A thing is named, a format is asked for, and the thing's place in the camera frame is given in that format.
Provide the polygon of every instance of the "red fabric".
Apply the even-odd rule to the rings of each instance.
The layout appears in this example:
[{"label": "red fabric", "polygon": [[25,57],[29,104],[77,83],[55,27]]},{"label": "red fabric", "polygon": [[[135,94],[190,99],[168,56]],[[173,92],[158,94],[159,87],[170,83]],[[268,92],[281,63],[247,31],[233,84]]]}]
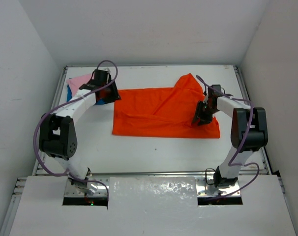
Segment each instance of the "red fabric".
[{"label": "red fabric", "polygon": [[173,88],[119,90],[115,101],[113,132],[115,135],[220,138],[216,118],[208,125],[192,126],[203,89],[192,74],[182,76]]}]

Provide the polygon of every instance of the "purple cable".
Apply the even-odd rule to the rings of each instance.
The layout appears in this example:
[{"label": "purple cable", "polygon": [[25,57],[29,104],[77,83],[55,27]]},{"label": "purple cable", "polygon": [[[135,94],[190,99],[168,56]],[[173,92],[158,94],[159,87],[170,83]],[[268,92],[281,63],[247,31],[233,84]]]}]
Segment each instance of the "purple cable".
[{"label": "purple cable", "polygon": [[253,106],[253,103],[252,103],[251,101],[247,100],[247,99],[230,98],[230,96],[228,96],[228,95],[222,93],[221,91],[218,91],[218,90],[214,89],[213,87],[211,87],[211,86],[209,86],[208,84],[206,84],[205,81],[204,81],[199,75],[196,75],[196,78],[197,78],[200,82],[202,82],[202,83],[205,85],[205,87],[210,88],[211,90],[217,92],[218,94],[220,94],[220,95],[222,95],[222,96],[224,96],[224,97],[227,97],[227,98],[229,98],[229,99],[231,99],[231,100],[234,100],[234,101],[247,102],[247,103],[250,104],[250,107],[251,107],[251,109],[250,109],[250,114],[249,114],[249,122],[248,122],[248,125],[247,125],[247,127],[246,127],[246,130],[245,130],[245,132],[244,132],[243,138],[242,138],[241,143],[239,144],[239,146],[238,146],[236,152],[234,153],[234,155],[232,156],[231,160],[229,161],[228,165],[229,165],[229,166],[245,166],[245,167],[246,167],[246,166],[249,166],[249,165],[256,165],[256,166],[257,166],[257,173],[256,173],[256,175],[254,176],[254,178],[253,178],[251,181],[249,181],[249,183],[247,183],[247,184],[245,184],[244,186],[240,187],[237,191],[234,191],[234,192],[232,192],[232,193],[229,193],[229,194],[226,194],[226,195],[223,195],[223,196],[213,197],[213,198],[210,198],[210,199],[209,199],[209,200],[216,200],[216,199],[224,198],[224,197],[226,197],[226,196],[233,195],[233,194],[235,194],[236,192],[238,192],[238,191],[244,189],[245,187],[249,186],[249,185],[250,185],[250,184],[257,178],[257,176],[258,176],[258,174],[259,174],[259,165],[258,165],[257,163],[255,163],[255,162],[251,162],[251,163],[248,163],[248,164],[245,164],[245,165],[242,165],[241,163],[234,163],[234,164],[232,164],[232,162],[235,160],[235,158],[237,157],[237,155],[240,153],[240,151],[241,151],[241,149],[242,149],[242,147],[243,147],[243,145],[244,145],[244,143],[245,143],[245,140],[246,140],[246,138],[247,138],[247,135],[248,135],[248,132],[249,132],[249,130],[250,130],[251,123],[252,123],[252,120],[253,120],[254,106]]},{"label": "purple cable", "polygon": [[[97,89],[95,89],[95,90],[93,90],[93,91],[91,91],[91,92],[86,93],[83,97],[87,97],[87,96],[89,96],[89,95],[92,94],[92,93],[95,93],[95,92],[98,92],[98,91],[100,91],[100,90],[103,90],[104,88],[107,88],[107,87],[110,86],[112,83],[114,83],[114,81],[115,81],[115,79],[117,78],[118,73],[119,73],[118,67],[117,67],[117,66],[115,65],[115,63],[112,62],[111,60],[103,60],[103,61],[101,61],[101,62],[99,63],[99,65],[97,66],[97,69],[98,69],[98,68],[100,67],[100,65],[103,64],[104,62],[109,62],[109,63],[113,64],[113,66],[115,67],[116,74],[115,74],[113,80],[111,80],[108,84],[106,84],[106,85],[103,86],[103,87],[97,88]],[[37,124],[37,126],[36,126],[36,128],[35,128],[34,135],[33,135],[33,150],[34,150],[35,157],[36,157],[37,161],[39,162],[39,164],[42,166],[42,168],[43,168],[48,174],[50,174],[50,175],[52,175],[52,176],[56,176],[56,177],[67,176],[67,174],[68,174],[68,170],[66,170],[64,173],[53,173],[53,172],[51,172],[51,171],[45,166],[44,162],[41,160],[41,157],[40,157],[40,155],[39,155],[39,147],[37,146],[37,141],[36,141],[36,140],[37,140],[37,134],[38,134],[38,131],[39,131],[39,129],[40,129],[41,124],[43,123],[43,121],[45,120],[45,118],[46,118],[50,113],[56,111],[57,109],[59,109],[59,108],[61,108],[61,107],[63,107],[63,106],[72,104],[72,103],[74,103],[74,102],[78,102],[78,101],[80,101],[81,99],[83,99],[83,97],[80,97],[80,98],[71,100],[71,101],[69,101],[69,102],[65,102],[65,103],[63,103],[63,104],[61,104],[61,105],[58,105],[58,106],[52,108],[50,111],[48,111],[47,113],[45,113],[45,114],[42,116],[41,120],[39,121],[39,123]],[[96,182],[96,183],[100,183],[100,184],[102,184],[102,185],[105,186],[105,184],[103,184],[102,182],[96,181],[96,180],[91,180],[91,181],[90,181],[90,180],[77,179],[77,181],[81,181],[81,182]]]}]

